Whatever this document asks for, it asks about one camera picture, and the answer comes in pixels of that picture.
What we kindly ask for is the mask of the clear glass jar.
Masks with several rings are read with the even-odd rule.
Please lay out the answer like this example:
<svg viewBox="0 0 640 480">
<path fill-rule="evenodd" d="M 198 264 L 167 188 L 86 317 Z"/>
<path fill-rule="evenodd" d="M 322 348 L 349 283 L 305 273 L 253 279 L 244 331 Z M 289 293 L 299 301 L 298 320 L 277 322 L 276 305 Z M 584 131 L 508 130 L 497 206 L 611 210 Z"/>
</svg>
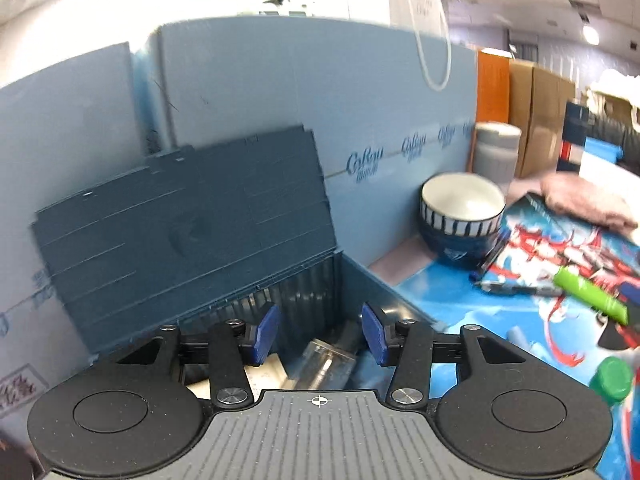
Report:
<svg viewBox="0 0 640 480">
<path fill-rule="evenodd" d="M 313 339 L 288 368 L 285 389 L 343 390 L 352 376 L 359 344 L 329 344 Z"/>
</svg>

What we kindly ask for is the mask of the green tube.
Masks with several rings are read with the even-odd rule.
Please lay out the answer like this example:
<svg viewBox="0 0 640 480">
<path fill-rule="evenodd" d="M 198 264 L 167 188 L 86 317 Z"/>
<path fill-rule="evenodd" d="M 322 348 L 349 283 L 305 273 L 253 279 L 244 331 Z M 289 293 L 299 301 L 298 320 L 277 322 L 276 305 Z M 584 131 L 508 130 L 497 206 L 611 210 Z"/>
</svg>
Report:
<svg viewBox="0 0 640 480">
<path fill-rule="evenodd" d="M 589 307 L 612 318 L 616 323 L 623 326 L 629 325 L 628 308 L 620 300 L 581 275 L 570 272 L 565 266 L 555 273 L 553 283 L 564 292 L 588 304 Z"/>
</svg>

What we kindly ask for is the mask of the dark blue storage box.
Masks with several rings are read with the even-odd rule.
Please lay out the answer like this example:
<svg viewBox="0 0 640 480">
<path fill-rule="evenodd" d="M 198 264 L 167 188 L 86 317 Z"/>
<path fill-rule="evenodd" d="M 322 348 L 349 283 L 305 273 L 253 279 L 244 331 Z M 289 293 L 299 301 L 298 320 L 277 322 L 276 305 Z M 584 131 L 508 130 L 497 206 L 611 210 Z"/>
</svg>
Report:
<svg viewBox="0 0 640 480">
<path fill-rule="evenodd" d="M 337 246 L 316 142 L 294 127 L 151 157 L 36 215 L 51 284 L 88 350 L 104 356 L 175 325 L 186 335 L 268 304 L 273 350 L 294 366 L 309 341 L 358 321 L 425 313 Z"/>
</svg>

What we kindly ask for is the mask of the anime print desk mat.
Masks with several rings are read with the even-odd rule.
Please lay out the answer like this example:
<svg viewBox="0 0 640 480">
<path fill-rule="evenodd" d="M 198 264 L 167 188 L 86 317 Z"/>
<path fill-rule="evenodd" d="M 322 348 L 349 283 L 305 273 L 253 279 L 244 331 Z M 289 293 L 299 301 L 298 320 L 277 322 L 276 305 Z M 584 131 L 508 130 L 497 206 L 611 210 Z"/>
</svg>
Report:
<svg viewBox="0 0 640 480">
<path fill-rule="evenodd" d="M 606 229 L 548 210 L 527 194 L 507 211 L 509 244 L 479 282 L 551 285 L 561 266 L 618 300 L 639 291 L 639 248 Z M 613 434 L 598 473 L 639 475 L 639 332 L 620 326 L 572 296 L 498 296 L 474 287 L 469 272 L 433 262 L 406 278 L 399 291 L 446 333 L 478 324 L 589 386 L 608 356 L 634 372 L 631 392 L 611 406 Z"/>
</svg>

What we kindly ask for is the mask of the blue striped ceramic bowl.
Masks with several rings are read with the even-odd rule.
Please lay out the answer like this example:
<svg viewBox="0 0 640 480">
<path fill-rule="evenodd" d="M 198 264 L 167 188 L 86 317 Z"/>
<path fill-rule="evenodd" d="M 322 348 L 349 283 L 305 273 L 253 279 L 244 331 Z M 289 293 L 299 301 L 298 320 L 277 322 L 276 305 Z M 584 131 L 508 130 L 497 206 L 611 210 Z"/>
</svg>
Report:
<svg viewBox="0 0 640 480">
<path fill-rule="evenodd" d="M 444 172 L 419 192 L 419 232 L 440 261 L 474 269 L 503 236 L 506 199 L 501 188 L 477 174 Z"/>
</svg>

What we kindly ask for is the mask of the black grey ballpoint pen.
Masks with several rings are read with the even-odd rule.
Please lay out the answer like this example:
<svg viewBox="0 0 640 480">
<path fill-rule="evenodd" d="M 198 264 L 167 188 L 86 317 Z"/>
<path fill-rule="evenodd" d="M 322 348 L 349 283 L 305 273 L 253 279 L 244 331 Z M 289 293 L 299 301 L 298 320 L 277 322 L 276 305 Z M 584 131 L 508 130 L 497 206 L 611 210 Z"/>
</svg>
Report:
<svg viewBox="0 0 640 480">
<path fill-rule="evenodd" d="M 486 292 L 486 294 L 498 296 L 538 296 L 538 297 L 561 297 L 562 289 L 552 285 L 521 285 L 515 283 L 501 282 L 476 282 L 474 287 Z"/>
</svg>

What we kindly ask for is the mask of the green cap bottle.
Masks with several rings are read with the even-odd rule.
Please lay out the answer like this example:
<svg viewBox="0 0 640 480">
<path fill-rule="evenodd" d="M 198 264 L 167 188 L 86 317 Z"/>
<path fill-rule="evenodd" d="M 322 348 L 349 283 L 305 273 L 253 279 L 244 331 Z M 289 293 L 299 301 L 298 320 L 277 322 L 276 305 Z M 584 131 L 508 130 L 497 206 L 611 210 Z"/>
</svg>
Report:
<svg viewBox="0 0 640 480">
<path fill-rule="evenodd" d="M 634 372 L 631 367 L 616 356 L 608 356 L 597 367 L 591 377 L 589 387 L 608 406 L 620 404 L 631 392 Z"/>
</svg>

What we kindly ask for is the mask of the white grey travel cup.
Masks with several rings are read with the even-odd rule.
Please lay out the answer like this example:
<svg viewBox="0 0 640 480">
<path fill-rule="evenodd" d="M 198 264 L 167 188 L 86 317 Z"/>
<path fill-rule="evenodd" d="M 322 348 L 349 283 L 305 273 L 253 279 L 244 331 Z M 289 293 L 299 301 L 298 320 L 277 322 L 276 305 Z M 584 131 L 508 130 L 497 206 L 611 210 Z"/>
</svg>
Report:
<svg viewBox="0 0 640 480">
<path fill-rule="evenodd" d="M 504 122 L 478 122 L 472 173 L 491 180 L 506 194 L 514 178 L 522 130 Z"/>
</svg>

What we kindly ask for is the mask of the pink knitted cloth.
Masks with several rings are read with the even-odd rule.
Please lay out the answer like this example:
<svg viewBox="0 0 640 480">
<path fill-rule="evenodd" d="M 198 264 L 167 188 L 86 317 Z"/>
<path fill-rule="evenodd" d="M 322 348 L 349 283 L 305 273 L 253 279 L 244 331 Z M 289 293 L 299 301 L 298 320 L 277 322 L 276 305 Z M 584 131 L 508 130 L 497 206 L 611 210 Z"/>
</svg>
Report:
<svg viewBox="0 0 640 480">
<path fill-rule="evenodd" d="M 620 235 L 630 235 L 639 227 L 622 198 L 574 172 L 547 174 L 540 180 L 540 190 L 546 206 L 557 214 L 602 226 Z"/>
</svg>

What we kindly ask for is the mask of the blue foam board right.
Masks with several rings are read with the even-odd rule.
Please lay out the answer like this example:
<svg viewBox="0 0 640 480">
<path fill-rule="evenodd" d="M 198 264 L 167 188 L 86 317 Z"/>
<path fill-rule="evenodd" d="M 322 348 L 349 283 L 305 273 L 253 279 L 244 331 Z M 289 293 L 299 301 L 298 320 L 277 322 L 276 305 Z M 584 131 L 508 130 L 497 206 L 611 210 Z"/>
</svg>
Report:
<svg viewBox="0 0 640 480">
<path fill-rule="evenodd" d="M 235 16 L 165 25 L 153 51 L 178 144 L 314 134 L 337 243 L 361 264 L 414 233 L 426 179 L 468 160 L 477 56 L 457 44 L 351 21 Z"/>
</svg>

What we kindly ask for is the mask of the blue foam board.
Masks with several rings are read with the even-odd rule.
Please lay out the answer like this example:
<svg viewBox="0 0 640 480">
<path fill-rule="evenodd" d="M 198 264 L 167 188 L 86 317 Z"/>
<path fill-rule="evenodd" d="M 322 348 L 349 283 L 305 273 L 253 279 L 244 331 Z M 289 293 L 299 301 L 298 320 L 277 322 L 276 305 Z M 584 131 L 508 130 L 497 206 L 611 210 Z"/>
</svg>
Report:
<svg viewBox="0 0 640 480">
<path fill-rule="evenodd" d="M 18 445 L 38 396 L 89 361 L 38 252 L 36 214 L 143 159 L 128 44 L 1 90 L 1 433 Z"/>
<path fill-rule="evenodd" d="M 165 25 L 153 51 L 178 144 L 314 134 L 337 243 L 361 264 L 414 233 L 426 179 L 468 160 L 477 56 L 457 44 L 351 21 L 235 16 Z"/>
</svg>

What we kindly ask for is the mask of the orange box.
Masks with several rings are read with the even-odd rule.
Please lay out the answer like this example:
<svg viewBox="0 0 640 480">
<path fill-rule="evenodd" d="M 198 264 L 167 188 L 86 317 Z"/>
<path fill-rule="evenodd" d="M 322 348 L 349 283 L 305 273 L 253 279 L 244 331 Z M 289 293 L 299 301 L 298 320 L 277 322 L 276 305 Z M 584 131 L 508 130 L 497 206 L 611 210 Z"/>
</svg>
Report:
<svg viewBox="0 0 640 480">
<path fill-rule="evenodd" d="M 471 151 L 466 169 L 474 164 L 477 133 L 480 137 L 498 139 L 508 127 L 510 105 L 510 60 L 504 56 L 477 52 L 477 85 L 475 127 L 471 136 Z"/>
</svg>

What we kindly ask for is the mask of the dark blue thermos bottle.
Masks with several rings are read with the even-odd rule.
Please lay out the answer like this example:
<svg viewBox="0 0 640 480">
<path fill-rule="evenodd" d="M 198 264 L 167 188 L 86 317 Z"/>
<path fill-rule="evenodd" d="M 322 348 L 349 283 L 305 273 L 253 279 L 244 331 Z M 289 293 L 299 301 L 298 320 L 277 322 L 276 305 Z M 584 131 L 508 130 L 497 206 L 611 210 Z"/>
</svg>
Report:
<svg viewBox="0 0 640 480">
<path fill-rule="evenodd" d="M 576 172 L 582 166 L 582 155 L 590 130 L 590 111 L 575 102 L 567 102 L 564 116 L 562 139 L 556 170 Z"/>
</svg>

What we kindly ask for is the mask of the blue foam board left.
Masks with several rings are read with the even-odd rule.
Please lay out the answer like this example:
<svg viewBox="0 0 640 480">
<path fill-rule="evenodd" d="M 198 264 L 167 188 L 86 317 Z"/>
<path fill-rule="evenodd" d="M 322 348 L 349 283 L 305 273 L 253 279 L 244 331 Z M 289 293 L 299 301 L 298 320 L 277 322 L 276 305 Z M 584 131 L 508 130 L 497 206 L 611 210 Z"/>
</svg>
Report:
<svg viewBox="0 0 640 480">
<path fill-rule="evenodd" d="M 89 361 L 38 252 L 36 214 L 143 159 L 128 44 L 1 90 L 1 433 L 18 445 L 38 396 Z"/>
</svg>

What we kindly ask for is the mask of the brown cardboard box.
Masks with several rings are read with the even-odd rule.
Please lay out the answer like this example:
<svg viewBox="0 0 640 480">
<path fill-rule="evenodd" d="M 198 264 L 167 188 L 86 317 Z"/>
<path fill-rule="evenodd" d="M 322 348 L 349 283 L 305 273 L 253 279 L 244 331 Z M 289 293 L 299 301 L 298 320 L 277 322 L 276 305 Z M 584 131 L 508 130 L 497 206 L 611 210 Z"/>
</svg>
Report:
<svg viewBox="0 0 640 480">
<path fill-rule="evenodd" d="M 566 104 L 574 81 L 538 64 L 510 61 L 509 122 L 521 129 L 515 175 L 524 179 L 554 168 L 559 158 Z"/>
</svg>

